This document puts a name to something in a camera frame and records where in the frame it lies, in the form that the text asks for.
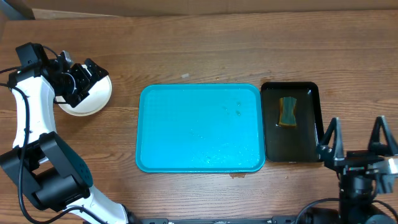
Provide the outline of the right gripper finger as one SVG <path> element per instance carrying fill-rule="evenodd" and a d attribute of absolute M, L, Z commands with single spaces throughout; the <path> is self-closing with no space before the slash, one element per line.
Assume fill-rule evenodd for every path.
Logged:
<path fill-rule="evenodd" d="M 317 152 L 321 159 L 343 159 L 343 137 L 339 118 L 332 118 L 321 140 Z"/>
<path fill-rule="evenodd" d="M 378 156 L 397 155 L 397 141 L 384 116 L 378 116 L 375 120 L 368 144 L 368 150 Z"/>

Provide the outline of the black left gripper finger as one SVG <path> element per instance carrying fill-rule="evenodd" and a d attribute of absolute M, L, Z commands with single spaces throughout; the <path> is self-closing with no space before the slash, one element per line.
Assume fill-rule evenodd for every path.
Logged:
<path fill-rule="evenodd" d="M 75 87 L 72 93 L 79 96 L 88 96 L 91 88 L 91 75 L 88 70 L 82 64 L 76 63 L 72 66 L 70 74 L 75 81 Z"/>
<path fill-rule="evenodd" d="M 86 69 L 89 73 L 89 81 L 91 84 L 95 84 L 102 78 L 109 75 L 108 71 L 97 65 L 92 59 L 87 58 L 85 60 Z"/>

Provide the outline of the white plate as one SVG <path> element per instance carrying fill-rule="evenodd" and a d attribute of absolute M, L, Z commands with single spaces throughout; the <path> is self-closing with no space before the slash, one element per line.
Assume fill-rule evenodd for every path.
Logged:
<path fill-rule="evenodd" d="M 111 79 L 108 76 L 102 78 L 100 81 L 96 82 L 94 84 L 94 86 L 89 90 L 89 95 L 80 103 L 84 103 L 84 104 L 107 104 L 108 101 L 111 98 L 111 94 L 112 94 L 112 83 L 111 83 Z M 61 102 L 60 105 L 63 104 L 63 102 L 65 102 L 65 100 L 63 99 L 62 96 L 56 96 L 55 97 L 57 102 Z"/>

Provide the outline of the yellow green sponge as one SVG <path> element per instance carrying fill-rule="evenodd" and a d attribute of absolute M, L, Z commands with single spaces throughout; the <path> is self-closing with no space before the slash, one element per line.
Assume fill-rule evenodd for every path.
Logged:
<path fill-rule="evenodd" d="M 297 99 L 291 96 L 282 97 L 279 99 L 279 119 L 278 126 L 296 127 L 296 110 Z"/>

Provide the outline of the yellow-green plate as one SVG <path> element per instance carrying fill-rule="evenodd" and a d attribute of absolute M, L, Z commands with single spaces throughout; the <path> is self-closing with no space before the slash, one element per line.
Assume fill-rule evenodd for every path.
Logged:
<path fill-rule="evenodd" d="M 92 114 L 95 114 L 99 112 L 101 109 L 103 109 L 106 105 L 105 104 L 84 104 L 80 103 L 76 107 L 72 108 L 70 105 L 67 104 L 62 104 L 60 105 L 61 109 L 64 110 L 64 112 L 73 115 L 73 116 L 89 116 Z"/>

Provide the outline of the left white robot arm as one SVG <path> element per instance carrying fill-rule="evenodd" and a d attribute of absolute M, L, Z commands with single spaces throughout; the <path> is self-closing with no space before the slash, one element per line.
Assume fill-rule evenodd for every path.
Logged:
<path fill-rule="evenodd" d="M 86 162 L 57 134 L 53 106 L 58 96 L 76 107 L 97 83 L 109 77 L 107 70 L 91 59 L 83 64 L 56 59 L 25 59 L 20 67 L 8 68 L 4 86 L 17 104 L 17 133 L 10 151 L 1 155 L 1 168 L 17 186 L 22 214 L 37 223 L 27 211 L 28 200 L 36 209 L 57 213 L 53 223 L 68 213 L 87 223 L 140 223 L 123 204 L 98 190 Z"/>

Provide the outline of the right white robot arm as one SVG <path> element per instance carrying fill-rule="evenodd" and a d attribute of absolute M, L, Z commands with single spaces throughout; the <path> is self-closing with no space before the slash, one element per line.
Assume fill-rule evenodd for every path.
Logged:
<path fill-rule="evenodd" d="M 148 173 L 247 173 L 265 161 L 322 162 L 339 180 L 339 209 L 312 202 L 296 223 L 396 223 L 377 208 L 392 192 L 397 142 L 385 117 L 368 148 L 345 152 L 338 118 L 323 126 L 312 82 L 155 84 L 139 99 L 136 165 Z"/>

